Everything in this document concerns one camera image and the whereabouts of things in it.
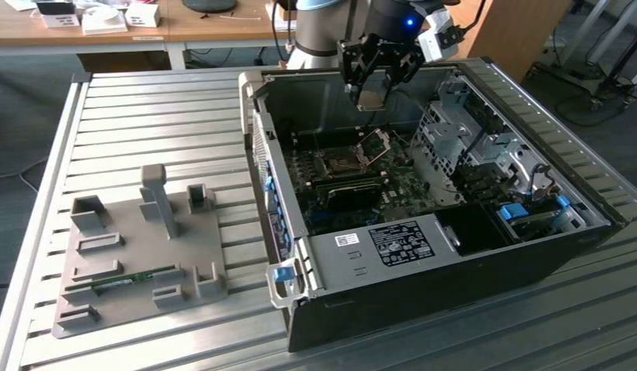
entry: aluminum profile table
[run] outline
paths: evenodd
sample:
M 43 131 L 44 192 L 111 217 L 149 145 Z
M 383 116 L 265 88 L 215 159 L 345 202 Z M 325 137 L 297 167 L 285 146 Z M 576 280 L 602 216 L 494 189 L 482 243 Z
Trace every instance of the aluminum profile table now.
M 635 221 L 603 247 L 528 288 L 289 354 L 240 134 L 244 69 L 97 74 L 71 86 L 3 309 L 0 369 L 637 369 L 637 191 L 496 67 L 468 63 Z M 216 190 L 229 297 L 55 339 L 71 200 L 137 197 L 139 167 L 155 162 L 168 192 Z

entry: blue plastic clip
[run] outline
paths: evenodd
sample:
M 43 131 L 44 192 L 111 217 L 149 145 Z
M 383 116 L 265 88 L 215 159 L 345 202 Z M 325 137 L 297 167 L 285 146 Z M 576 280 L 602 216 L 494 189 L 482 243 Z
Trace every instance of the blue plastic clip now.
M 503 208 L 500 209 L 500 213 L 503 214 L 504 220 L 522 218 L 530 215 L 530 213 L 526 210 L 526 207 L 523 207 L 520 203 L 510 203 L 504 205 Z
M 571 200 L 564 195 L 558 196 L 558 203 L 566 209 L 571 205 Z
M 296 278 L 296 272 L 293 267 L 279 267 L 273 270 L 273 281 L 284 282 L 291 281 Z
M 267 176 L 267 182 L 265 182 L 265 187 L 264 188 L 265 188 L 265 190 L 276 188 L 276 183 L 273 182 L 272 175 Z

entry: paper label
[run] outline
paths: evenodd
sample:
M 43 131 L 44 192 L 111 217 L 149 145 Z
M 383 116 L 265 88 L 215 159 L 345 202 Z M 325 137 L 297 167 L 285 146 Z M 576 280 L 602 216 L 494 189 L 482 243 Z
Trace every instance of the paper label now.
M 360 240 L 357 239 L 357 234 L 351 233 L 351 234 L 344 234 L 343 236 L 337 236 L 335 238 L 335 241 L 337 241 L 337 246 L 347 246 L 347 245 L 353 245 L 355 243 L 360 243 Z
M 133 36 L 133 41 L 153 41 L 153 40 L 164 40 L 163 36 Z

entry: gray carpet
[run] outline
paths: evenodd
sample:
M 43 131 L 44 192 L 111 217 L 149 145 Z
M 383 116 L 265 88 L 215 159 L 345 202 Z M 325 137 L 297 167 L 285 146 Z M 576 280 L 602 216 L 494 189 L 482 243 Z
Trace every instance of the gray carpet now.
M 558 36 L 570 39 L 584 18 L 586 14 L 568 15 L 558 28 Z M 610 20 L 599 20 L 582 50 L 572 58 L 574 61 L 583 60 L 586 50 L 610 24 Z M 604 63 L 612 63 L 622 55 L 636 33 L 636 30 L 624 32 L 607 53 Z M 257 49 L 253 48 L 235 49 L 229 59 L 225 60 L 228 50 L 219 49 L 199 57 L 216 66 L 249 66 L 256 54 Z M 263 57 L 267 63 L 277 63 L 277 54 L 272 48 L 267 48 Z M 48 154 L 71 76 L 81 70 L 83 66 L 75 56 L 3 57 L 0 62 L 0 173 L 19 170 Z M 632 76 L 636 71 L 637 53 L 624 74 Z M 554 109 L 556 102 L 580 93 L 575 87 L 546 74 L 528 80 L 524 85 L 548 109 Z M 570 117 L 591 122 L 618 112 L 612 102 L 602 111 L 580 114 L 587 112 L 586 103 L 587 99 L 576 100 L 564 107 Z M 619 117 L 596 128 L 570 126 L 637 186 L 637 102 Z M 35 185 L 39 184 L 41 174 L 43 165 L 28 172 L 28 179 Z M 35 193 L 19 178 L 0 179 L 0 283 L 7 283 L 12 276 L 33 204 Z M 5 292 L 7 290 L 0 290 L 0 309 Z

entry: motherboard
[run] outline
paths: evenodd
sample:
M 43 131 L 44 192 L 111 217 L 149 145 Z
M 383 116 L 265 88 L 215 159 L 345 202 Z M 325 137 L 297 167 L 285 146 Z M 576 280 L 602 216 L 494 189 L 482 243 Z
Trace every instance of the motherboard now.
M 410 141 L 390 128 L 355 128 L 325 145 L 316 134 L 292 133 L 284 153 L 311 235 L 428 213 L 431 184 L 419 176 Z

